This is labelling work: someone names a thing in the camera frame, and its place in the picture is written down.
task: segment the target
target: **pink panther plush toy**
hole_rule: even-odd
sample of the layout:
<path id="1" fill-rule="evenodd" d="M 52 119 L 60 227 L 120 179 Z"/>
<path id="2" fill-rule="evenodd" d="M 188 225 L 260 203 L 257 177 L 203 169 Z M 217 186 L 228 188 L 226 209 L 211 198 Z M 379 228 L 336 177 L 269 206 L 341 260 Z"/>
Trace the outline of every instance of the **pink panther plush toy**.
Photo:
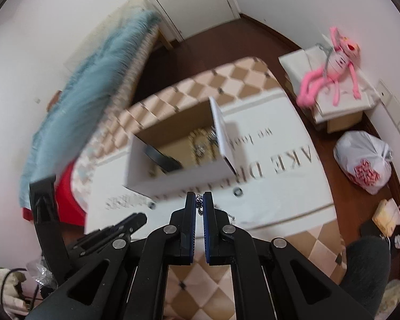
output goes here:
<path id="1" fill-rule="evenodd" d="M 335 83 L 333 105 L 337 106 L 339 103 L 338 79 L 345 73 L 347 67 L 353 80 L 354 97 L 357 100 L 361 98 L 353 65 L 353 60 L 359 57 L 359 46 L 352 40 L 342 37 L 336 27 L 331 27 L 330 32 L 335 51 L 331 53 L 325 65 L 308 72 L 302 79 L 301 89 L 297 97 L 299 107 L 312 107 L 322 87 L 332 82 Z"/>

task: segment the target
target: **brown floor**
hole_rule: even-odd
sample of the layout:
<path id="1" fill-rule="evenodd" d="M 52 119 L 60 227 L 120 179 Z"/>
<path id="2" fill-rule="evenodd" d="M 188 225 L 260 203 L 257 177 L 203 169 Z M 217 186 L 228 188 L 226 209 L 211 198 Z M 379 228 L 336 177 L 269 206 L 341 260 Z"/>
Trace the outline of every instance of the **brown floor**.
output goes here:
<path id="1" fill-rule="evenodd" d="M 278 57 L 293 51 L 268 31 L 247 19 L 238 19 L 193 36 L 174 50 L 164 48 L 151 54 L 134 96 L 134 103 L 199 72 L 235 61 L 245 56 L 255 56 L 268 65 L 277 80 L 284 84 L 285 72 Z M 376 195 L 370 195 L 350 182 L 333 157 L 333 148 L 342 133 L 331 135 L 317 132 L 298 110 L 323 164 L 334 199 L 339 229 L 346 245 L 359 239 L 359 227 L 370 219 L 383 198 L 390 198 L 386 186 Z M 363 123 L 354 127 L 362 130 Z M 66 243 L 78 238 L 81 229 L 64 225 Z M 400 278 L 400 256 L 393 257 L 390 279 Z"/>

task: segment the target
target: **red cloth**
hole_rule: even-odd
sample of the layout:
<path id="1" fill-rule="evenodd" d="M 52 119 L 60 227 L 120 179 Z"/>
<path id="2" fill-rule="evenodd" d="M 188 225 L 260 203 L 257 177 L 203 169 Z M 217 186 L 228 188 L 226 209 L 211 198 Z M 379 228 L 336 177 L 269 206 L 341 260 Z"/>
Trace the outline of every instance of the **red cloth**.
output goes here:
<path id="1" fill-rule="evenodd" d="M 74 163 L 75 161 L 71 162 L 62 174 L 61 180 L 55 188 L 55 197 L 58 203 L 60 221 L 84 226 L 86 213 L 80 208 L 71 192 L 71 173 L 73 172 Z M 28 208 L 22 209 L 22 216 L 26 220 L 33 220 L 32 212 Z"/>

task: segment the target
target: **white box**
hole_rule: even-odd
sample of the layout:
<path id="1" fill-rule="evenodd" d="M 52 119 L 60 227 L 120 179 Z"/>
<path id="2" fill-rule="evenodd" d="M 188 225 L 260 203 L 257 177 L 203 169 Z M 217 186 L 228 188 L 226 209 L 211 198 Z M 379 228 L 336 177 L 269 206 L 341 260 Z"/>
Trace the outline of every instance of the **white box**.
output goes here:
<path id="1" fill-rule="evenodd" d="M 195 129 L 210 126 L 214 126 L 218 138 L 219 154 L 216 160 L 160 177 L 151 177 L 150 170 L 154 163 L 144 152 L 147 145 L 157 149 L 183 139 Z M 128 152 L 125 187 L 148 197 L 188 190 L 235 174 L 234 156 L 225 122 L 213 98 L 139 131 L 133 137 Z"/>
<path id="2" fill-rule="evenodd" d="M 303 77 L 313 69 L 319 68 L 326 61 L 325 53 L 318 46 L 283 55 L 278 58 L 297 96 Z M 363 72 L 356 67 L 357 80 L 361 99 L 356 100 L 352 93 L 353 81 L 350 74 L 346 73 L 339 79 L 340 101 L 333 105 L 335 85 L 333 83 L 324 87 L 316 97 L 316 104 L 312 108 L 313 117 L 317 124 L 339 118 L 348 114 L 362 112 L 373 108 L 379 101 L 379 95 L 374 87 L 365 78 Z"/>

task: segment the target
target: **blue fluffy blanket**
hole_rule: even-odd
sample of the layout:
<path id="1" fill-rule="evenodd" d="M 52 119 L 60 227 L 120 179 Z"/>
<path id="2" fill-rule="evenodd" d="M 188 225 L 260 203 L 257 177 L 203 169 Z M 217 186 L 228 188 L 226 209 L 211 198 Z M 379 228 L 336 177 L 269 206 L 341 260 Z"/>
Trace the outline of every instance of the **blue fluffy blanket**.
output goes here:
<path id="1" fill-rule="evenodd" d="M 144 37 L 158 22 L 154 11 L 137 14 L 115 30 L 74 72 L 33 136 L 20 181 L 21 207 L 31 208 L 31 182 L 53 174 L 59 180 L 65 167 L 78 156 L 122 83 Z"/>

